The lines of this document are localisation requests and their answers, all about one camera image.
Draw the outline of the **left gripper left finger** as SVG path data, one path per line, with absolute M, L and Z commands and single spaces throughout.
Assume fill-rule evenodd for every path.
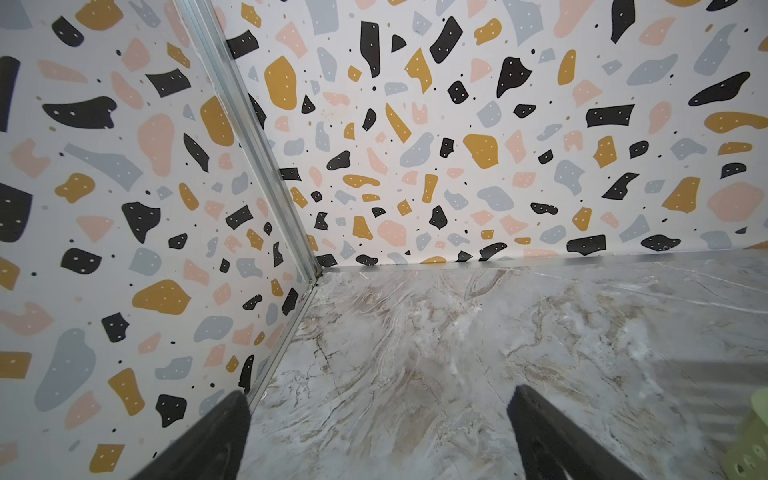
M 236 479 L 250 420 L 247 397 L 229 393 L 134 479 Z

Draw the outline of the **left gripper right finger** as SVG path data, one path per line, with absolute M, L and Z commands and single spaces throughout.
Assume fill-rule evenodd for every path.
M 527 479 L 637 479 L 639 475 L 528 385 L 507 405 Z

